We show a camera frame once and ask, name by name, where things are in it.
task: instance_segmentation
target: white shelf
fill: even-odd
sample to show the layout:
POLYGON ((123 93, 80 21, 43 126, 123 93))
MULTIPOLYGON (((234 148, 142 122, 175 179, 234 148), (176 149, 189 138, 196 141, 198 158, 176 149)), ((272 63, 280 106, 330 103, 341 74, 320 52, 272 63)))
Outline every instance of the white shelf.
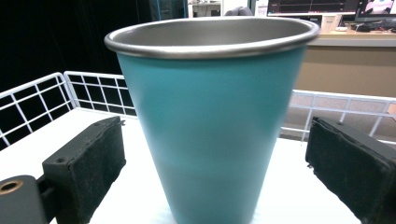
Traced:
MULTIPOLYGON (((42 175, 41 162, 90 124, 113 115, 76 108, 0 151, 0 179, 42 175)), ((122 126, 126 165, 92 217, 95 223, 176 224, 163 194, 139 120, 122 126)), ((360 223, 314 176, 306 143, 278 139, 251 224, 360 223)))

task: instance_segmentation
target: black foam block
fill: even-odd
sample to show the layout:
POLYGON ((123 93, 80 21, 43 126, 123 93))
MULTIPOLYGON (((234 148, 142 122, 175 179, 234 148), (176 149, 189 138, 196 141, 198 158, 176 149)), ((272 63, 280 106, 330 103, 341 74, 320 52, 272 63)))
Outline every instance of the black foam block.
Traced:
POLYGON ((89 223, 125 165, 120 117, 98 121, 43 162, 56 189, 59 224, 89 223))
POLYGON ((330 119, 313 118, 305 160, 361 223, 396 223, 396 150, 330 119))

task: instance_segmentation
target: monitor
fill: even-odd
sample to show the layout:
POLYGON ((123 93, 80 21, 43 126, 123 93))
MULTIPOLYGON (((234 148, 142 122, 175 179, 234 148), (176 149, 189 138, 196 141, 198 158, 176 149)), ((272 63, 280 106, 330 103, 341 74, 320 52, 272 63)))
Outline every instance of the monitor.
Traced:
POLYGON ((394 0, 359 0, 355 21, 393 20, 396 23, 394 0))
POLYGON ((355 15, 359 0, 269 0, 267 16, 355 15))

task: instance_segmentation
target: teal cup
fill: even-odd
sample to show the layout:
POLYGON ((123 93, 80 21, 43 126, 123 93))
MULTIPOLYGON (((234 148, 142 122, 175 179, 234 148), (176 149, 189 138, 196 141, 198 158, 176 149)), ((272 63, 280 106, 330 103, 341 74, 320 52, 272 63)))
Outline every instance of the teal cup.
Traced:
POLYGON ((309 21, 223 17, 150 22, 105 37, 177 223, 251 221, 306 44, 318 32, 309 21))

